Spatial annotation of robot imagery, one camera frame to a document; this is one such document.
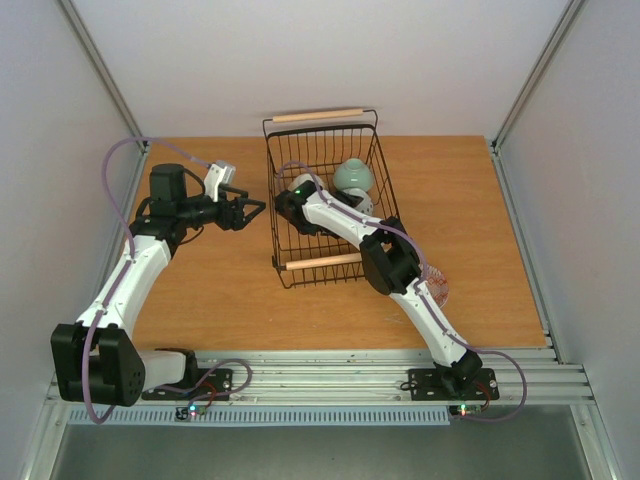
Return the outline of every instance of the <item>dish rack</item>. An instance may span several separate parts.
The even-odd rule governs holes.
[[[369,123],[347,121],[327,124],[326,120],[345,117],[370,117]],[[316,126],[303,127],[308,122]],[[298,128],[282,129],[280,124],[295,123]],[[357,253],[358,249],[346,240],[326,234],[300,235],[274,208],[275,197],[294,178],[306,173],[302,168],[287,168],[278,179],[280,168],[291,160],[302,162],[320,177],[327,188],[333,189],[333,173],[349,158],[360,158],[371,170],[375,182],[367,193],[374,205],[373,216],[400,218],[391,178],[377,134],[378,114],[375,110],[350,109],[282,115],[262,122],[267,142],[269,179],[269,213],[273,240],[273,266],[285,288],[336,282],[357,281],[364,278],[362,262],[350,261],[341,265],[319,266],[287,270],[287,263],[297,260],[323,258]]]

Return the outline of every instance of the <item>white backdrop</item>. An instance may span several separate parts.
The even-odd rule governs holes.
[[[0,64],[0,478],[16,479],[53,374],[51,333],[100,280],[115,228],[100,163],[128,131],[55,2],[3,3]],[[114,158],[114,192],[135,159]]]
[[[503,149],[569,361],[640,478],[640,2],[590,0]]]
[[[75,3],[148,135],[365,106],[385,134],[493,137],[566,0]]]

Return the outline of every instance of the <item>wooden handle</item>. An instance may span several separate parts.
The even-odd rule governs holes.
[[[302,270],[303,268],[328,267],[331,265],[342,265],[344,263],[354,263],[362,260],[359,253],[349,253],[346,255],[335,255],[333,257],[310,258],[309,260],[295,260],[284,264],[285,270]]]
[[[329,110],[328,112],[292,113],[291,115],[277,115],[273,123],[305,122],[307,120],[324,120],[325,118],[359,117],[364,113],[362,108],[348,110]]]

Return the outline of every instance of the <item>basket handle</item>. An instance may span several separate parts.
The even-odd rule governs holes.
[[[307,113],[293,113],[290,115],[277,115],[273,117],[273,123],[287,123],[287,122],[306,122],[308,120],[324,120],[326,118],[340,118],[340,117],[359,117],[364,114],[362,108],[350,108],[347,110],[329,110],[325,112],[307,112]]]

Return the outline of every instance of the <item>wooden tabletop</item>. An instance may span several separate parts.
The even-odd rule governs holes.
[[[203,160],[234,164],[233,185],[267,200],[263,138],[170,141]],[[449,281],[444,313],[451,324],[476,346],[545,345],[485,140],[383,137],[381,143],[403,223]],[[154,146],[138,201],[148,195],[151,167],[166,162],[185,163]],[[193,163],[189,168],[205,173]],[[267,211],[240,232],[208,226],[160,274],[136,323],[137,347],[424,347],[400,307],[365,282],[286,290],[272,254]]]

